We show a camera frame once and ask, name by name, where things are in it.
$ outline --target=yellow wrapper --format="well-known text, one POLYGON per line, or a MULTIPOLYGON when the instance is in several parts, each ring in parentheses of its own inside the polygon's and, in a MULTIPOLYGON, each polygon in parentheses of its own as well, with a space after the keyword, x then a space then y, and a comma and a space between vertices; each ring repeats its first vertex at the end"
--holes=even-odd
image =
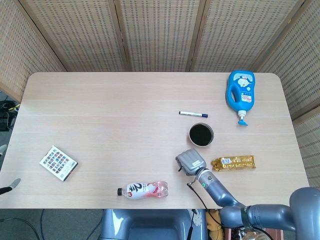
POLYGON ((216 171, 228 171, 237 169, 255 169, 255 156, 224 156, 212 160, 213 169, 216 171))

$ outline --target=woven screen panel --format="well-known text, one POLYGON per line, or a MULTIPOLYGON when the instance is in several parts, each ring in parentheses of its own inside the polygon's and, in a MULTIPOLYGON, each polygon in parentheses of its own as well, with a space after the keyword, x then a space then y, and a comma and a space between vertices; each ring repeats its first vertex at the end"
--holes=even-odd
POLYGON ((293 127, 309 184, 320 189, 320 107, 316 112, 293 127))
POLYGON ((16 100, 31 74, 65 71, 12 0, 0 0, 0 34, 0 81, 16 100))
POLYGON ((320 1, 312 1, 260 72, 277 74, 291 115, 320 100, 320 1))
POLYGON ((184 72, 200 0, 120 0, 132 69, 184 72))
POLYGON ((297 0, 212 0, 195 72, 248 70, 297 0))
POLYGON ((107 0, 24 2, 68 71, 124 71, 107 0))

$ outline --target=floor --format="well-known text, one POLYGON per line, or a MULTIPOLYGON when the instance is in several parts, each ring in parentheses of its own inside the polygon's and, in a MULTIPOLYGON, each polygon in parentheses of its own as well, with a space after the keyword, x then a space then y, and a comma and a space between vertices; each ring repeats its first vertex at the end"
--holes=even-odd
MULTIPOLYGON (((0 92, 0 101, 7 96, 0 92)), ((0 132, 0 146, 8 144, 12 130, 0 132)), ((0 169, 5 154, 0 157, 0 169)), ((97 240, 101 232, 101 224, 90 238, 89 234, 97 226, 102 217, 101 209, 46 209, 42 216, 43 238, 41 236, 40 219, 42 209, 0 209, 0 219, 20 218, 30 222, 43 240, 97 240)), ((20 221, 0 223, 0 240, 35 240, 32 229, 20 221)), ((284 233, 285 240, 294 240, 295 234, 284 233)))

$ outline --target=marker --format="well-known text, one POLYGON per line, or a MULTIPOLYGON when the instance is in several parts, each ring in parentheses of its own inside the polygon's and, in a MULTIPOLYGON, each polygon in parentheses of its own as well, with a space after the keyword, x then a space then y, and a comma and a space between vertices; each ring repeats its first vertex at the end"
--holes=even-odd
POLYGON ((207 118, 208 117, 208 114, 189 112, 189 111, 179 111, 179 114, 180 115, 195 116, 195 117, 202 117, 202 118, 207 118))

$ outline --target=bottle cap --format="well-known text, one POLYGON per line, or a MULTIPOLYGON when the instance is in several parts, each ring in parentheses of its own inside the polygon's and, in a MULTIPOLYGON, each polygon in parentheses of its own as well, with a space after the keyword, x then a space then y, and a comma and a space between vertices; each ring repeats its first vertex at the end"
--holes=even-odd
POLYGON ((118 188, 118 196, 122 195, 122 188, 118 188))

